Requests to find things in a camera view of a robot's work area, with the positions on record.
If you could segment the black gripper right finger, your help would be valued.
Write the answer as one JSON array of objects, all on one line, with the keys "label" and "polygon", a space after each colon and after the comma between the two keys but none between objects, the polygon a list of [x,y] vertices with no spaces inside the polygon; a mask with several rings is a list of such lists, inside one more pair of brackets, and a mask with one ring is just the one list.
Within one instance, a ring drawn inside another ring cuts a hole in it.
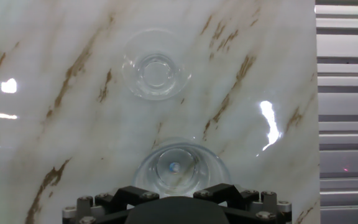
[{"label": "black gripper right finger", "polygon": [[218,184],[193,193],[193,198],[209,201],[218,206],[229,223],[288,224],[292,222],[292,207],[279,201],[272,191],[245,189],[234,185]]}]

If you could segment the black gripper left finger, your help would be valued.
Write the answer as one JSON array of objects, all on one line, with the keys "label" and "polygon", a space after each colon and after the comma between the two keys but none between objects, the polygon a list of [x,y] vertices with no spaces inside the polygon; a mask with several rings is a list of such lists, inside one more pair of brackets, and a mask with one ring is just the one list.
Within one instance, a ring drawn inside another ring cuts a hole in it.
[{"label": "black gripper left finger", "polygon": [[134,186],[117,189],[116,193],[100,193],[94,197],[77,198],[76,205],[62,210],[63,224],[112,224],[124,223],[130,209],[142,203],[158,200],[159,194]]}]

